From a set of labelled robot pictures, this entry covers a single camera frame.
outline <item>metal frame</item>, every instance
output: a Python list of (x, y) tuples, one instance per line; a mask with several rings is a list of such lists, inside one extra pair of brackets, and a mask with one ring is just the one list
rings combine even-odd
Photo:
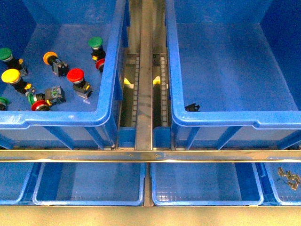
[(0, 150), (0, 162), (301, 162), (301, 150)]
[[(138, 6), (139, 0), (131, 0), (132, 7)], [(139, 33), (140, 63), (139, 86), (137, 89), (136, 147), (117, 150), (0, 150), (0, 162), (301, 162), (301, 150), (162, 150), (152, 147), (152, 53), (153, 26), (159, 35), (165, 33), (164, 22), (153, 24), (153, 19), (160, 20), (161, 14), (153, 14), (153, 8), (159, 9), (164, 0), (142, 0), (140, 9), (132, 10), (141, 14)], [(156, 46), (163, 53), (165, 42)], [(137, 45), (130, 49), (137, 53)], [(151, 179), (149, 166), (144, 188), (144, 207), (152, 207)], [(299, 225), (300, 207), (62, 207), (56, 206), (0, 206), (0, 222), (7, 225)]]

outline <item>bin floor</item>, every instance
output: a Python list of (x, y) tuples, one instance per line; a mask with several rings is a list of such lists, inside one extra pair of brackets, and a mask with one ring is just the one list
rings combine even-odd
[(24, 192), (33, 163), (0, 163), (0, 204), (16, 201)]
[(260, 24), (177, 24), (185, 106), (298, 111)]
[(232, 163), (156, 164), (157, 200), (241, 201)]
[[(53, 86), (60, 85), (63, 88), (66, 103), (53, 106), (52, 111), (95, 111), (102, 76), (95, 68), (92, 49), (87, 42), (93, 36), (101, 36), (106, 50), (110, 31), (111, 24), (38, 24), (22, 56), (29, 70), (29, 75), (24, 80), (33, 84), (37, 89), (36, 93), (45, 93), (46, 89)], [(48, 51), (56, 52), (59, 59), (69, 64), (70, 69), (84, 70), (85, 79), (94, 90), (88, 100), (77, 96), (73, 84), (66, 77), (57, 77), (51, 66), (43, 62), (43, 56)], [(5, 87), (1, 95), (11, 101), (10, 111), (31, 109), (27, 98), (10, 85)]]
[(279, 199), (283, 202), (298, 202), (301, 200), (301, 188), (298, 186), (297, 190), (293, 190), (287, 184), (287, 178), (281, 177), (278, 174), (278, 167), (292, 174), (301, 176), (301, 164), (299, 163), (266, 163), (269, 168), (269, 173), (274, 181), (275, 189)]
[(137, 201), (140, 164), (66, 163), (56, 201)]

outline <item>bin wall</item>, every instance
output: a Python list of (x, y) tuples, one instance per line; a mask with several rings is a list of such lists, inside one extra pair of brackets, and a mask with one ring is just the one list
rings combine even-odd
[(261, 27), (283, 73), (297, 107), (301, 108), (301, 4), (273, 0)]

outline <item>metal rail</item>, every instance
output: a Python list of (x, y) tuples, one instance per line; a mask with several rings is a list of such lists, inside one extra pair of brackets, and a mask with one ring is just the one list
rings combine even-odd
[(301, 150), (1, 150), (0, 161), (38, 162), (301, 162)]

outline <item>blue storage bin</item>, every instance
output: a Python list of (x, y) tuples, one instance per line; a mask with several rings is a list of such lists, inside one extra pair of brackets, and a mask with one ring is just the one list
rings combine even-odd
[(0, 163), (0, 205), (17, 205), (24, 199), (34, 163)]
[(145, 164), (44, 163), (33, 193), (37, 205), (139, 206)]
[[(11, 148), (101, 148), (114, 146), (117, 137), (120, 77), (127, 47), (127, 0), (3, 0), (0, 7), (0, 48), (12, 49), (22, 58), (36, 93), (60, 85), (66, 103), (51, 112), (32, 112), (27, 97), (0, 81), (0, 96), (10, 100), (0, 112), (0, 146)], [(102, 74), (95, 68), (88, 40), (103, 38), (106, 51)], [(88, 100), (77, 96), (72, 83), (57, 77), (43, 55), (54, 51), (69, 64), (81, 68), (94, 92)], [(0, 62), (0, 73), (6, 65)]]
[(166, 0), (166, 30), (176, 147), (301, 141), (300, 4)]
[(278, 168), (284, 172), (290, 171), (292, 174), (301, 176), (300, 163), (257, 163), (261, 185), (264, 194), (263, 205), (269, 206), (300, 206), (301, 205), (301, 187), (298, 185), (293, 190), (288, 181), (295, 183), (294, 180), (288, 180), (278, 174)]
[(158, 206), (261, 205), (253, 163), (151, 164), (152, 198)]

